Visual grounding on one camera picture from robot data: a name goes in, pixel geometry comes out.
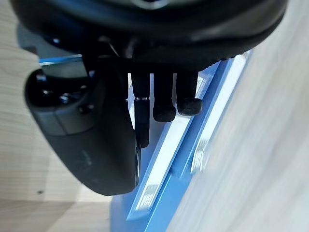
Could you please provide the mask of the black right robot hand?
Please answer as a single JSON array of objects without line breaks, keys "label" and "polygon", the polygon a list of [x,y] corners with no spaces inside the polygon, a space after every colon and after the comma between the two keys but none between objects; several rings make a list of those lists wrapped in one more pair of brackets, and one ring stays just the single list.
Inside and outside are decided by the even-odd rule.
[{"label": "black right robot hand", "polygon": [[39,58],[25,83],[34,120],[68,170],[105,196],[139,182],[154,113],[200,113],[197,74],[265,40],[285,0],[13,0],[19,46]]}]

